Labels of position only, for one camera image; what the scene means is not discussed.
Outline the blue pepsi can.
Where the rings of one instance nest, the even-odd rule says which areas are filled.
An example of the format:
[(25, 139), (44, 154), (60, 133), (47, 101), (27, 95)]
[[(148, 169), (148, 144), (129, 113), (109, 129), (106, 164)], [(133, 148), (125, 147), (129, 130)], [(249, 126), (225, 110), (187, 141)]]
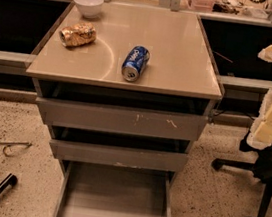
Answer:
[(124, 79), (131, 82), (139, 79), (149, 62), (150, 56), (148, 49), (141, 45), (131, 49), (122, 63), (121, 72)]

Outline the metal hook rod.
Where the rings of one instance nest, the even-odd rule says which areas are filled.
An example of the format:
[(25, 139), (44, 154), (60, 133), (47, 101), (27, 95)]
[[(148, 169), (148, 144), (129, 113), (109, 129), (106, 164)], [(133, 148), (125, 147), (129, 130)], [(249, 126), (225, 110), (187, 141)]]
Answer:
[(31, 142), (0, 142), (5, 157), (13, 157), (26, 151), (32, 146)]

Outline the top grey drawer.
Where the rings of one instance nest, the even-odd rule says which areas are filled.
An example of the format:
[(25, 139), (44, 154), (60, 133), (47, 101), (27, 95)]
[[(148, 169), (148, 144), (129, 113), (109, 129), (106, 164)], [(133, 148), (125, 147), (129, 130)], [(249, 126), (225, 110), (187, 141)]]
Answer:
[(127, 135), (195, 141), (207, 118), (186, 113), (38, 98), (45, 124)]

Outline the crushed gold can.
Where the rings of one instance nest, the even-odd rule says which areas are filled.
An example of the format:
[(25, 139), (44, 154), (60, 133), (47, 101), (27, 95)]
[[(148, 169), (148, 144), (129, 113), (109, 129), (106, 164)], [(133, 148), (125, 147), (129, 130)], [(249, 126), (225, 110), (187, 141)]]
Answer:
[(74, 24), (64, 27), (59, 31), (62, 45), (66, 47), (78, 47), (88, 43), (93, 43), (97, 38), (95, 27), (90, 22)]

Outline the middle grey drawer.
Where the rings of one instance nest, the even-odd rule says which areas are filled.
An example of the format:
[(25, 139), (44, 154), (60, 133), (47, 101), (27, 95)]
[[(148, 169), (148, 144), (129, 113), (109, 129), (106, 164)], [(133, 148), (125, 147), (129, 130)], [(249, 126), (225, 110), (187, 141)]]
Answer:
[(82, 161), (117, 167), (132, 167), (179, 172), (187, 162), (183, 153), (133, 149), (52, 139), (49, 142), (56, 159)]

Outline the grey drawer cabinet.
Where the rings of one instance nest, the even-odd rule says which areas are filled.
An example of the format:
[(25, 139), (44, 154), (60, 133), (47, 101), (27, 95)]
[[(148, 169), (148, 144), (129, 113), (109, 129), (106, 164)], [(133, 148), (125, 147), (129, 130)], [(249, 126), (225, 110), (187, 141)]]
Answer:
[(171, 217), (170, 186), (222, 96), (196, 15), (107, 3), (93, 43), (27, 69), (63, 170), (53, 217)]

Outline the white bowl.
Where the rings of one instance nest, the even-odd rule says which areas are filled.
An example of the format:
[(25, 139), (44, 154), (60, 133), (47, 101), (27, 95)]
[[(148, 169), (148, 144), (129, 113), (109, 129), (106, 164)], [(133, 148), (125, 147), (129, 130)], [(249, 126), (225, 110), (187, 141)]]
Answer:
[(101, 13), (104, 0), (74, 0), (78, 12), (85, 18), (95, 18)]

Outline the open bottom grey drawer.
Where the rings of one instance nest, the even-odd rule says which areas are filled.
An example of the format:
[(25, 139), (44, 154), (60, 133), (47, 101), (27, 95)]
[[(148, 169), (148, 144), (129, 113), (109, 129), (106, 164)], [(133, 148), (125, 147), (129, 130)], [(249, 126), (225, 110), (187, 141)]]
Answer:
[(53, 217), (171, 217), (166, 173), (71, 162)]

